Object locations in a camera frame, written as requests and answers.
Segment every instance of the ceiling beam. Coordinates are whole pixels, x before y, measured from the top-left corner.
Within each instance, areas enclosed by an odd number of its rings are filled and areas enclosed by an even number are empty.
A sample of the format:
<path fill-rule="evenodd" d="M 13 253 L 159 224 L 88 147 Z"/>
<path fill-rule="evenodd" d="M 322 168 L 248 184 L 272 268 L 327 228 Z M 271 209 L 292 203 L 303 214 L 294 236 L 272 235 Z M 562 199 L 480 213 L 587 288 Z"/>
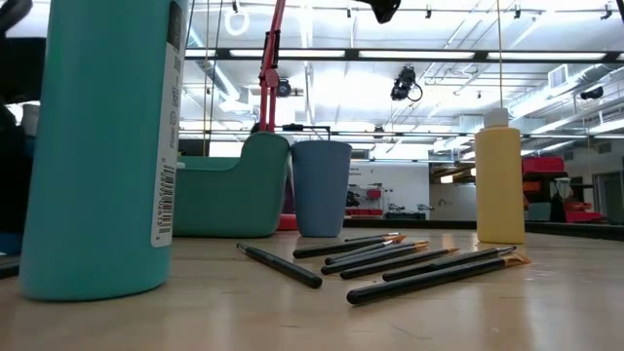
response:
<path fill-rule="evenodd" d="M 260 48 L 188 48 L 187 60 L 261 60 Z M 371 61 L 371 62 L 458 62 L 498 63 L 498 51 L 484 50 L 431 50 L 431 49 L 363 49 L 363 48 L 282 48 L 280 60 L 298 61 Z M 518 51 L 502 52 L 503 63 L 620 63 L 624 64 L 624 51 Z"/>

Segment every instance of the paintbrush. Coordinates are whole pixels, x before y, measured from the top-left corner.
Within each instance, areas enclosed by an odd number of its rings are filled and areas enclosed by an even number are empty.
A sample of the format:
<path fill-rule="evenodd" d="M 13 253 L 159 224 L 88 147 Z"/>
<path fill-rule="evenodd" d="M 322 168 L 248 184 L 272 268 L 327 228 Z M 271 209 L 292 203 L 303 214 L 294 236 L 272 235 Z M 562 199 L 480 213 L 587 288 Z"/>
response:
<path fill-rule="evenodd" d="M 349 303 L 358 305 L 377 301 L 383 298 L 411 293 L 441 284 L 454 282 L 460 279 L 474 277 L 495 270 L 530 263 L 530 260 L 520 254 L 491 258 L 473 263 L 458 265 L 435 272 L 425 273 L 414 277 L 386 282 L 373 286 L 363 287 L 350 291 L 347 294 Z"/>
<path fill-rule="evenodd" d="M 395 258 L 395 257 L 403 256 L 406 254 L 413 254 L 419 250 L 426 249 L 428 246 L 429 246 L 429 243 L 420 244 L 412 248 L 396 249 L 396 250 L 391 250 L 391 251 L 387 251 L 384 253 L 370 254 L 370 255 L 366 255 L 364 257 L 360 257 L 356 259 L 340 261 L 338 263 L 323 266 L 323 268 L 321 268 L 321 273 L 331 274 L 331 273 L 342 272 L 343 270 L 347 270 L 349 268 L 360 267 L 363 265 L 380 262 L 386 259 Z"/>
<path fill-rule="evenodd" d="M 415 265 L 406 269 L 398 270 L 396 272 L 385 273 L 381 278 L 386 282 L 395 281 L 397 279 L 403 279 L 418 274 L 428 273 L 439 269 L 449 268 L 456 265 L 475 262 L 482 259 L 494 258 L 503 254 L 509 254 L 513 252 L 516 247 L 507 248 L 493 248 L 487 250 L 481 250 L 473 253 L 458 254 L 449 258 L 437 259 L 433 262 L 427 262 L 423 264 Z"/>
<path fill-rule="evenodd" d="M 360 252 L 360 253 L 356 253 L 356 250 L 354 251 L 350 251 L 348 253 L 343 253 L 341 255 L 337 255 L 335 257 L 328 257 L 325 259 L 325 264 L 334 264 L 334 263 L 338 263 L 341 262 L 343 260 L 350 260 L 350 259 L 354 259 L 354 258 L 360 258 L 360 257 L 364 257 L 367 256 L 369 254 L 379 254 L 379 253 L 384 253 L 387 251 L 391 251 L 391 250 L 396 250 L 396 249 L 401 249 L 401 248 L 412 248 L 414 247 L 416 244 L 424 244 L 424 243 L 428 243 L 428 241 L 419 241 L 416 243 L 401 243 L 399 241 L 392 241 L 392 245 L 385 245 L 382 248 L 377 248 L 371 251 L 366 251 L 366 252 Z"/>
<path fill-rule="evenodd" d="M 348 238 L 348 239 L 344 239 L 345 242 L 350 242 L 350 241 L 358 241 L 358 240 L 364 240 L 364 239 L 370 239 L 370 238 L 379 238 L 379 237 L 388 237 L 388 236 L 399 236 L 401 235 L 401 233 L 399 232 L 395 232 L 395 233 L 387 233 L 387 234 L 378 234 L 378 235 L 370 235 L 368 237 L 359 237 L 359 238 Z"/>
<path fill-rule="evenodd" d="M 252 248 L 246 244 L 239 243 L 236 247 L 245 253 L 247 256 L 255 259 L 260 263 L 264 263 L 267 266 L 285 274 L 300 283 L 303 283 L 309 288 L 318 289 L 323 285 L 323 279 L 318 275 L 310 272 L 309 270 L 299 267 L 298 265 L 288 262 L 285 259 L 263 251 L 261 249 Z"/>
<path fill-rule="evenodd" d="M 400 242 L 405 238 L 406 237 L 404 235 L 399 235 L 399 236 L 391 235 L 388 237 L 363 239 L 363 240 L 358 240 L 358 241 L 353 241 L 353 242 L 348 242 L 348 243 L 323 245 L 320 247 L 297 249 L 292 252 L 292 255 L 294 256 L 294 258 L 306 258 L 306 257 L 320 256 L 324 254 L 346 253 L 352 250 L 363 248 L 368 245 L 383 243 L 388 240 L 394 240 L 394 241 Z"/>
<path fill-rule="evenodd" d="M 410 255 L 384 260 L 378 263 L 367 264 L 361 267 L 347 269 L 340 273 L 342 279 L 353 279 L 362 277 L 372 273 L 383 272 L 389 269 L 405 267 L 407 265 L 416 264 L 429 259 L 438 258 L 445 254 L 454 254 L 458 252 L 458 248 L 450 248 L 443 250 L 435 250 L 427 253 L 413 253 Z"/>

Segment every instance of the blue cup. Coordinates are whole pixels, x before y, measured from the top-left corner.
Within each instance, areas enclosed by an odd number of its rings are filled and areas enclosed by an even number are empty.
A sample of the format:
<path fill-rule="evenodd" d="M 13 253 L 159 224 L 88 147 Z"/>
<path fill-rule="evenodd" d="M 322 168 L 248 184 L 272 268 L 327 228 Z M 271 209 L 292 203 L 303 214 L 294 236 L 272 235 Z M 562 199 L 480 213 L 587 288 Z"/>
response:
<path fill-rule="evenodd" d="M 304 237 L 340 234 L 349 187 L 351 145 L 328 140 L 292 146 L 296 224 Z"/>

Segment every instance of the wooden table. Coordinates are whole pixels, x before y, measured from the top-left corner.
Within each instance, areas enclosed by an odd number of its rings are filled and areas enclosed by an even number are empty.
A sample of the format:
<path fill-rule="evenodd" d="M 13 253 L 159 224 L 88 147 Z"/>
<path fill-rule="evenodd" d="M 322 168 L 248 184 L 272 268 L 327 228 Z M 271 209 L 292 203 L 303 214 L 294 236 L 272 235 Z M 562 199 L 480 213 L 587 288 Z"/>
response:
<path fill-rule="evenodd" d="M 470 231 L 404 230 L 431 248 L 478 245 Z M 378 229 L 345 229 L 343 237 Z M 282 233 L 249 243 L 282 257 L 338 242 Z M 317 290 L 246 258 L 235 240 L 178 239 L 166 285 L 86 303 L 20 297 L 0 281 L 0 350 L 617 350 L 624 344 L 624 243 L 527 234 L 533 264 L 352 307 L 379 281 Z M 301 265 L 319 271 L 322 259 Z"/>

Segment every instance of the yellow bottle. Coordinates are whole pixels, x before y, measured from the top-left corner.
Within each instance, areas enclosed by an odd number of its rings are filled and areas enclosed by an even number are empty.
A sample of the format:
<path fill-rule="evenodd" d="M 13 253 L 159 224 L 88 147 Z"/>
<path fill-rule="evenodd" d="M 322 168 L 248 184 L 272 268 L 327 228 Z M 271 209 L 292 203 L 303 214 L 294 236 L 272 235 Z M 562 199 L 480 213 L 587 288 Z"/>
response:
<path fill-rule="evenodd" d="M 482 243 L 525 242 L 520 131 L 508 127 L 508 116 L 507 109 L 494 109 L 475 135 L 477 234 Z"/>

